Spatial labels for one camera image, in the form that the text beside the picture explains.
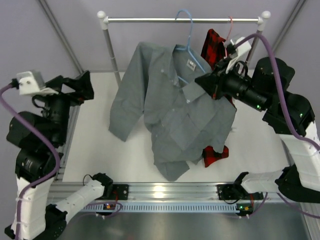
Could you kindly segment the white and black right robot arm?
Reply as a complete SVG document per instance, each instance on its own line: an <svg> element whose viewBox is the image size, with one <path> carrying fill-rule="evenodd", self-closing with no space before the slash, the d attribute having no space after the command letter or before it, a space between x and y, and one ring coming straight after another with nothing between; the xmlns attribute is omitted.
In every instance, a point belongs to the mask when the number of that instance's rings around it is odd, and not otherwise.
<svg viewBox="0 0 320 240"><path fill-rule="evenodd" d="M215 99L230 96L263 112L262 120L280 137L292 159L289 166L274 172L242 172L234 181L233 194L243 199L269 192L298 203L319 203L320 141L309 100L288 91L295 70L279 58L264 57L249 76L243 61L232 70L228 63L221 60L195 82Z"/></svg>

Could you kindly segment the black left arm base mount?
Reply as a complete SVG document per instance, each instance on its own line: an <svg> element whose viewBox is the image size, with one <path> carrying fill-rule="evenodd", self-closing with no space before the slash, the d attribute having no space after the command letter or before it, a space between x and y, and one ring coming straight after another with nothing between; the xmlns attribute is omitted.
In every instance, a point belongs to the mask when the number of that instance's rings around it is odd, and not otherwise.
<svg viewBox="0 0 320 240"><path fill-rule="evenodd" d="M99 197L99 200L121 200L125 201L128 199L129 195L129 185L128 184L113 184L112 186L107 187L106 190L104 190L101 197Z"/></svg>

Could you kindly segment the light blue wire hanger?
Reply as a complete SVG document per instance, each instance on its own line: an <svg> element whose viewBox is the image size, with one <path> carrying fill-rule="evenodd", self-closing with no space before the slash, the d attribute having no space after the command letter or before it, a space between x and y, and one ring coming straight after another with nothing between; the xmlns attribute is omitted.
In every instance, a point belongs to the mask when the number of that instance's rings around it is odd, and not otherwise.
<svg viewBox="0 0 320 240"><path fill-rule="evenodd" d="M191 13L187 9L179 9L175 15L175 20L179 15L187 15L189 24L185 44L176 44L170 51L169 71L173 85L181 88L195 82L197 77L207 74L211 67L199 53L191 48L191 38L193 33L194 21Z"/></svg>

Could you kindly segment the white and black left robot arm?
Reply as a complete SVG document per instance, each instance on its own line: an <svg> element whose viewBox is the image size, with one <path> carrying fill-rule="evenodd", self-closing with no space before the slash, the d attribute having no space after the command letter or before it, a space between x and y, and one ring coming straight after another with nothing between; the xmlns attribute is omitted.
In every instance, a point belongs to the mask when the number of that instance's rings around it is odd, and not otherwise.
<svg viewBox="0 0 320 240"><path fill-rule="evenodd" d="M30 96L41 113L16 112L4 99L0 101L12 114L6 139L19 148L15 216L4 232L13 240L55 240L85 206L113 195L113 180L97 173L69 197L47 203L63 156L58 149L67 142L70 109L94 98L91 74L85 71L76 78L59 75L44 81L40 72L30 70L18 73L1 93L10 89Z"/></svg>

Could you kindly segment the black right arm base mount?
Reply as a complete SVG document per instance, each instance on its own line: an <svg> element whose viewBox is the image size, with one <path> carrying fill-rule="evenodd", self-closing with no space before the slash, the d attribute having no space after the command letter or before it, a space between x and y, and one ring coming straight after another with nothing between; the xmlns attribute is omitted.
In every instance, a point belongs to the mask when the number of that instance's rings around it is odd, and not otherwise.
<svg viewBox="0 0 320 240"><path fill-rule="evenodd" d="M217 193L219 200L244 200L247 192L238 184L218 184Z"/></svg>

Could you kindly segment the grey button shirt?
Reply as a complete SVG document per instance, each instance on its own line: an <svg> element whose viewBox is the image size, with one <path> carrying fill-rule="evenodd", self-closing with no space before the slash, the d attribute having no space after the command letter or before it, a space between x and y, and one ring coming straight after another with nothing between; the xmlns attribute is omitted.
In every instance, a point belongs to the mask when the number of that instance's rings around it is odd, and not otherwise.
<svg viewBox="0 0 320 240"><path fill-rule="evenodd" d="M226 97L214 100L195 79L210 65L182 46L140 42L110 109L109 131L126 141L139 119L151 134L154 165L174 182L198 163L203 150L222 153L236 108Z"/></svg>

